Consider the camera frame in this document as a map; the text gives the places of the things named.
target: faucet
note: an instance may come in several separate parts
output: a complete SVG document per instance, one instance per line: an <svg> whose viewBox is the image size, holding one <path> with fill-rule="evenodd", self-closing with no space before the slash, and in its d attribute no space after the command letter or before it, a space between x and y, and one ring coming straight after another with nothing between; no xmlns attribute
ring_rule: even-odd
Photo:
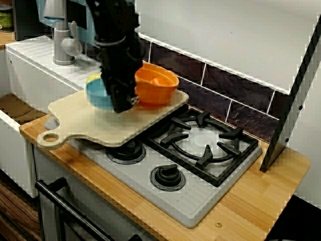
<svg viewBox="0 0 321 241"><path fill-rule="evenodd" d="M82 45L77 36L76 22L73 21L68 28L67 0L46 0L44 18L56 22L53 62L58 65L75 63L75 56L82 52Z"/></svg>

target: stove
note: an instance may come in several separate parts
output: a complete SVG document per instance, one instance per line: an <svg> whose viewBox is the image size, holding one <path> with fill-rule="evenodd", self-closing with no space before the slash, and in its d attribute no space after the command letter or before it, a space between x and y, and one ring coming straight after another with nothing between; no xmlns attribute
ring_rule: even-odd
<svg viewBox="0 0 321 241"><path fill-rule="evenodd" d="M54 129L51 118L45 127ZM258 141L183 105L121 147L73 148L187 228L195 227L261 155Z"/></svg>

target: yellow bowl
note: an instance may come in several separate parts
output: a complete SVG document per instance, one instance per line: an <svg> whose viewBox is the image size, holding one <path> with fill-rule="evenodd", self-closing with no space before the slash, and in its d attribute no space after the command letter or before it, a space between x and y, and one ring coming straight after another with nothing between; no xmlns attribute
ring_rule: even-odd
<svg viewBox="0 0 321 241"><path fill-rule="evenodd" d="M93 81L93 80L95 80L95 79L99 79L99 78L100 78L100 74L101 74L101 73L97 73L97 74L92 74L92 75L90 75L90 76L87 78L85 84L87 84L88 82Z"/></svg>

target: burner grate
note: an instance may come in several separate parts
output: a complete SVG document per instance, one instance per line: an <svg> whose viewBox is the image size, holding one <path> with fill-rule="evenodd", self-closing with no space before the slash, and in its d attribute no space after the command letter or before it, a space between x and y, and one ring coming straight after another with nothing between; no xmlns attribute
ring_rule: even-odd
<svg viewBox="0 0 321 241"><path fill-rule="evenodd" d="M188 134L177 133L175 132L175 129L181 128L184 130L190 130L191 127L187 124L188 122L196 122L197 125L202 128L206 127L207 125L211 125L223 132L219 135L220 138L233 141L232 146L218 142L218 146L225 151L227 155L221 158L213 158L213 154L209 145L206 146L204 155L202 157L197 157L182 150L176 144L176 142L186 139ZM160 137L166 132L168 133L168 136L162 139L160 142L157 142L156 138ZM211 119L209 113L201 113L194 109L189 109L181 115L170 115L169 118L165 118L162 122L159 122L148 128L139 136L139 138L142 142L153 148L155 151L161 153L165 157L216 187L219 187L220 184L258 146L258 141L243 134L241 128L233 129L215 119ZM249 146L243 152L239 151L240 141L249 144ZM191 162L188 160L188 158L196 160L196 163ZM204 170L209 163L219 163L232 158L233 161L231 164L219 176L215 176Z"/></svg>

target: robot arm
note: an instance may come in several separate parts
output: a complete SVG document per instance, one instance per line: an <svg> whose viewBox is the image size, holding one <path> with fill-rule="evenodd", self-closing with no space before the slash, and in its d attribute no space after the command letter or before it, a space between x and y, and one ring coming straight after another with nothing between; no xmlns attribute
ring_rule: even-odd
<svg viewBox="0 0 321 241"><path fill-rule="evenodd" d="M95 41L101 48L101 78L117 113L136 103L135 73L145 50L138 34L138 14L126 0L86 0L94 19Z"/></svg>

